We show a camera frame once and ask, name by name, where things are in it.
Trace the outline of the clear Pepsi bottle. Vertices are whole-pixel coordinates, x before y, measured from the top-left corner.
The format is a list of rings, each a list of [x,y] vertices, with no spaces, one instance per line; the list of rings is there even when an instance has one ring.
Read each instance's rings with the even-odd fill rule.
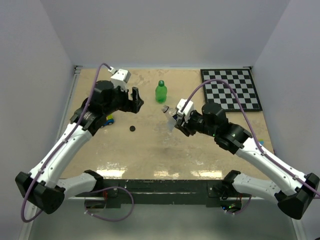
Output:
[[[167,118],[167,128],[170,132],[172,132],[177,124],[178,109],[176,107],[173,108],[169,107],[168,105],[164,105],[161,110]]]

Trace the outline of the black bottle cap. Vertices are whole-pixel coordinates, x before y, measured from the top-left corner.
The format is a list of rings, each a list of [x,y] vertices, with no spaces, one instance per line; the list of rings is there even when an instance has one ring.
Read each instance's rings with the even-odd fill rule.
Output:
[[[132,126],[129,127],[129,130],[130,130],[131,132],[134,132],[134,131],[136,130],[136,128],[132,125]]]

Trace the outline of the green plastic bottle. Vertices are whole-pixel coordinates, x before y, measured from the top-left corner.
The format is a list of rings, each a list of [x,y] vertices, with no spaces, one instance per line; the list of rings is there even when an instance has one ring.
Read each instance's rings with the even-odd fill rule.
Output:
[[[166,85],[164,84],[164,86],[159,86],[159,83],[155,89],[155,100],[162,104],[167,100],[167,93],[168,93],[168,89],[166,87]]]

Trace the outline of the green bottle cap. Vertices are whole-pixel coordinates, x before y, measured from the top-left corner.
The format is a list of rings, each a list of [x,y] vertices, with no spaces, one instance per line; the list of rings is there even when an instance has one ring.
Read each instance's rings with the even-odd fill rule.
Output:
[[[164,85],[165,85],[165,82],[164,82],[163,80],[160,80],[160,81],[158,82],[158,85],[159,85],[159,86],[164,86]]]

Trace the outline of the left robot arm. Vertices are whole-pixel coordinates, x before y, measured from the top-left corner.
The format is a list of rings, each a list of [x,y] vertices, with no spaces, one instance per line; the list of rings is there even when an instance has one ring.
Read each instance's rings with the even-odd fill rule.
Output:
[[[23,201],[52,214],[70,197],[82,193],[99,196],[104,190],[104,178],[93,170],[64,180],[60,177],[76,153],[105,124],[108,115],[115,111],[136,114],[143,104],[137,87],[129,93],[109,80],[98,81],[92,97],[86,98],[74,112],[47,156],[28,173],[21,171],[15,177]]]

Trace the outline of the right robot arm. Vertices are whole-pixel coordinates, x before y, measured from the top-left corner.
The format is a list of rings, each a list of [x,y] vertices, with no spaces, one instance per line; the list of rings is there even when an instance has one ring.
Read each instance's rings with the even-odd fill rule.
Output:
[[[292,219],[303,217],[316,196],[320,183],[317,175],[305,174],[276,157],[260,145],[252,133],[229,122],[218,103],[206,103],[198,113],[192,101],[181,99],[176,106],[176,115],[175,127],[186,136],[201,133],[213,137],[220,148],[246,160],[269,178],[261,180],[232,171],[222,185],[227,196],[249,194],[277,204]]]

